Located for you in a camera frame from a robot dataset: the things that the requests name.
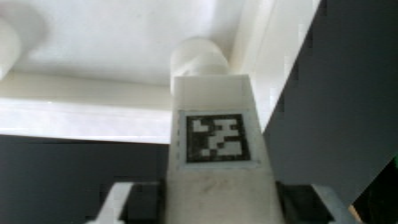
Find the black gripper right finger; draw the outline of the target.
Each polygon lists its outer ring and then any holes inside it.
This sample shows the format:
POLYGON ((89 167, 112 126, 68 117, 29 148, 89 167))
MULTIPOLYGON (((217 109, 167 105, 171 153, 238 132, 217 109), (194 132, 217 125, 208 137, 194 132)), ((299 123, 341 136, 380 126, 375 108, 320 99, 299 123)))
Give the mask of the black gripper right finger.
POLYGON ((286 224, 359 224, 329 186, 277 183, 286 224))

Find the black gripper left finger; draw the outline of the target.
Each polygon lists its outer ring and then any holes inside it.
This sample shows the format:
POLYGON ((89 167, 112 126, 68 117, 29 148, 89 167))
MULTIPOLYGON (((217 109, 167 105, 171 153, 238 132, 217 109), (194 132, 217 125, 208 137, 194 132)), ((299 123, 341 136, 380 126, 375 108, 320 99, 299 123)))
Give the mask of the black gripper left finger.
POLYGON ((116 182, 87 224, 160 224, 162 202, 160 181, 116 182))

